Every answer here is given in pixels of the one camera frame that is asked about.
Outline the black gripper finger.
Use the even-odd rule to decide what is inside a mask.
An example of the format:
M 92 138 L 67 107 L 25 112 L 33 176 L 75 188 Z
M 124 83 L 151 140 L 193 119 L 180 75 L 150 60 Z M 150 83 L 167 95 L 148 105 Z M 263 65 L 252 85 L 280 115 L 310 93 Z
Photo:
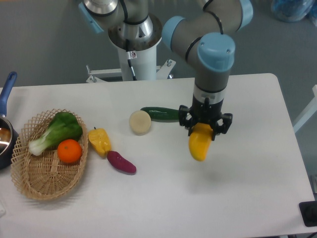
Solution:
M 211 129 L 213 130 L 211 140 L 215 141 L 217 135 L 226 134 L 232 124 L 233 114 L 221 114 L 217 119 L 211 122 Z
M 198 123 L 197 117 L 194 115 L 193 109 L 185 105 L 180 105 L 178 109 L 179 125 L 188 130 L 188 136 L 193 132 L 193 127 Z

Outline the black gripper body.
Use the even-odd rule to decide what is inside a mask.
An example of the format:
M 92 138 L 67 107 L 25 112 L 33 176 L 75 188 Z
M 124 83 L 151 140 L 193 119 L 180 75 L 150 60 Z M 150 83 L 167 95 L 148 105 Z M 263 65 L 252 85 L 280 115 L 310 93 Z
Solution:
M 192 116 L 192 126 L 197 123 L 209 124 L 215 126 L 217 121 L 221 119 L 221 108 L 223 100 L 216 104 L 210 104 L 208 98 L 204 98 L 203 102 L 193 97 L 190 114 Z

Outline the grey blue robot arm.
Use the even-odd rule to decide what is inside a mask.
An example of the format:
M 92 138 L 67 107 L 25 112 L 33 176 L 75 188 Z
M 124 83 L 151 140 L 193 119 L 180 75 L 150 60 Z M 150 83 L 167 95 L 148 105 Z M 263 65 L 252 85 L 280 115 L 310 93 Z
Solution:
M 235 57 L 230 34 L 250 23 L 253 7 L 248 0 L 201 0 L 199 5 L 203 12 L 196 19 L 174 16 L 165 24 L 149 12 L 146 0 L 83 0 L 79 9 L 117 48 L 125 81 L 156 79 L 160 42 L 183 58 L 196 76 L 192 105 L 180 106 L 179 124 L 189 134 L 198 123 L 206 124 L 215 138 L 227 133 L 233 118 L 221 112 Z

